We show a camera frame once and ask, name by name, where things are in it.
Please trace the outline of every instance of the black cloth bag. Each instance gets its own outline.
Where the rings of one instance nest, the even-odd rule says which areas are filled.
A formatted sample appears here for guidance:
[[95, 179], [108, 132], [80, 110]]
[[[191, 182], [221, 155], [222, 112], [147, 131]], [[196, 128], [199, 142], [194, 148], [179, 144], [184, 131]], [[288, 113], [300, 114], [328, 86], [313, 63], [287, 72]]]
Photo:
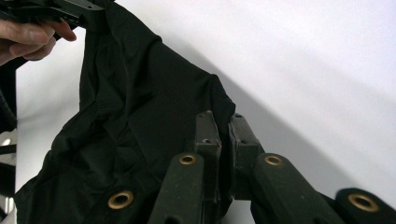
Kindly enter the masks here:
[[[147, 223], [170, 160], [193, 150], [195, 117], [212, 110], [227, 142], [235, 105], [219, 78], [116, 3], [106, 16], [108, 33], [86, 34], [79, 112], [15, 195], [19, 224]], [[123, 190], [134, 201], [109, 208]]]

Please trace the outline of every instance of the white wall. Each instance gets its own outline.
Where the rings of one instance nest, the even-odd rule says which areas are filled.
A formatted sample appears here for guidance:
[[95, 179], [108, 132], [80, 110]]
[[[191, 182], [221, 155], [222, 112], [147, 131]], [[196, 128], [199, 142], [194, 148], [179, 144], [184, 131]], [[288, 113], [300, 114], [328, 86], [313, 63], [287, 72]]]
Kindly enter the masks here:
[[[264, 149], [289, 158], [318, 191], [333, 197], [341, 188], [358, 187], [396, 207], [396, 2], [117, 2], [170, 48], [219, 75]], [[25, 73], [38, 66], [46, 71], [30, 74], [35, 76], [35, 83], [26, 87], [30, 93], [54, 88], [46, 80], [60, 82], [55, 77], [70, 74], [60, 67], [80, 66], [55, 58], [56, 52], [73, 46], [77, 44], [60, 42], [54, 55], [24, 66]], [[75, 61], [82, 52], [76, 50], [67, 54], [77, 55]], [[22, 71], [18, 74], [19, 79], [26, 77]], [[47, 96], [53, 99], [45, 106], [56, 110], [68, 104], [69, 112], [59, 109], [62, 118], [56, 120], [61, 125], [77, 109], [78, 74], [73, 80], [59, 78], [69, 84]], [[58, 107], [51, 104], [68, 99], [62, 91], [70, 90], [72, 100]], [[34, 96], [18, 97], [25, 123], [46, 119], [27, 104]], [[60, 127], [55, 125], [51, 134]], [[19, 139], [23, 136], [31, 142], [20, 147], [39, 138], [41, 147], [50, 148], [53, 139], [47, 143], [47, 133], [21, 132]], [[19, 187], [28, 177], [17, 183]], [[253, 223], [248, 203], [234, 203], [224, 223]]]

